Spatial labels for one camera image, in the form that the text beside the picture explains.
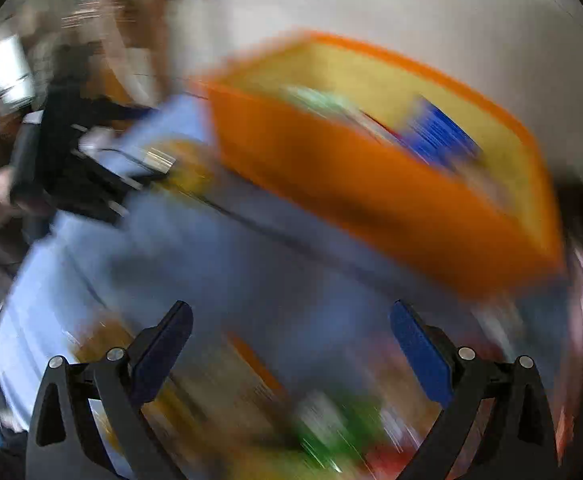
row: orange bin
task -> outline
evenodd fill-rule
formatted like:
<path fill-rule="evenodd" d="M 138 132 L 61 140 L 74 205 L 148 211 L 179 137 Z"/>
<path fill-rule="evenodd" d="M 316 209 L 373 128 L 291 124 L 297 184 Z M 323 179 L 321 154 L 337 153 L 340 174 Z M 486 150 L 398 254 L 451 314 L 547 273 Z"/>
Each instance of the orange bin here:
<path fill-rule="evenodd" d="M 203 80 L 223 163 L 460 296 L 482 300 L 563 268 L 555 199 L 532 135 L 476 91 L 358 41 L 278 41 Z M 498 208 L 452 174 L 280 98 L 287 86 L 348 98 L 403 124 L 423 96 L 483 151 L 508 191 Z"/>

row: orange object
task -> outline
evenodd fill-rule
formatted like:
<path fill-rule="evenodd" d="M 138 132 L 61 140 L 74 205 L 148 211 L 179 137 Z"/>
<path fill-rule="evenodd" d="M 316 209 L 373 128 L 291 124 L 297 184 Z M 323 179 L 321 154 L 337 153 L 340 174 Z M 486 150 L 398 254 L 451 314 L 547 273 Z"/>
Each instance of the orange object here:
<path fill-rule="evenodd" d="M 277 42 L 202 82 L 223 163 L 464 298 L 563 268 L 557 208 L 533 136 L 433 68 L 320 33 Z M 284 100 L 286 86 L 342 95 L 383 124 L 424 96 L 481 147 L 513 197 L 502 211 L 459 178 Z"/>

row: metal screw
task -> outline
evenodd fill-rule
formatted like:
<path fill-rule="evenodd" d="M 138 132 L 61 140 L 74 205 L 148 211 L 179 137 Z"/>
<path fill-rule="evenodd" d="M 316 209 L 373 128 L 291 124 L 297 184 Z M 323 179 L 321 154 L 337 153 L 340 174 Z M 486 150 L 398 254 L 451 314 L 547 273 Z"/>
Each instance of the metal screw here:
<path fill-rule="evenodd" d="M 120 361 L 125 355 L 125 351 L 122 348 L 112 348 L 107 352 L 107 359 L 109 361 Z"/>
<path fill-rule="evenodd" d="M 533 359 L 526 355 L 518 357 L 518 362 L 523 368 L 533 368 Z"/>
<path fill-rule="evenodd" d="M 49 360 L 49 368 L 60 368 L 64 359 L 62 355 L 57 355 Z"/>
<path fill-rule="evenodd" d="M 472 361 L 476 357 L 476 352 L 468 346 L 463 346 L 463 348 L 459 348 L 458 355 L 465 361 Z"/>

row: blue gripper pad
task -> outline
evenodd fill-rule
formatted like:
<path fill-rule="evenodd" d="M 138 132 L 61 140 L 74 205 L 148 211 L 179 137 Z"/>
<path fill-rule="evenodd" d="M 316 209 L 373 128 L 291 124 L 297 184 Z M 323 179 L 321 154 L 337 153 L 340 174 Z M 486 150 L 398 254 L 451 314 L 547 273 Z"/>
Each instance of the blue gripper pad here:
<path fill-rule="evenodd" d="M 444 408 L 453 398 L 451 370 L 409 309 L 396 301 L 389 315 L 391 332 L 398 340 L 415 376 L 430 400 Z"/>

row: orange box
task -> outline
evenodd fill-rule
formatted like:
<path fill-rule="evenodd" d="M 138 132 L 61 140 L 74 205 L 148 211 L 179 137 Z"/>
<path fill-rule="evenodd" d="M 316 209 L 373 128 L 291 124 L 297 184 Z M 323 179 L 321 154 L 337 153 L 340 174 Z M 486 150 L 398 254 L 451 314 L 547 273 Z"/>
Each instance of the orange box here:
<path fill-rule="evenodd" d="M 223 163 L 460 296 L 481 300 L 563 269 L 551 184 L 532 135 L 423 64 L 320 33 L 278 41 L 202 82 Z M 400 147 L 284 101 L 286 86 L 342 95 L 383 124 L 423 96 L 481 147 L 507 212 Z"/>

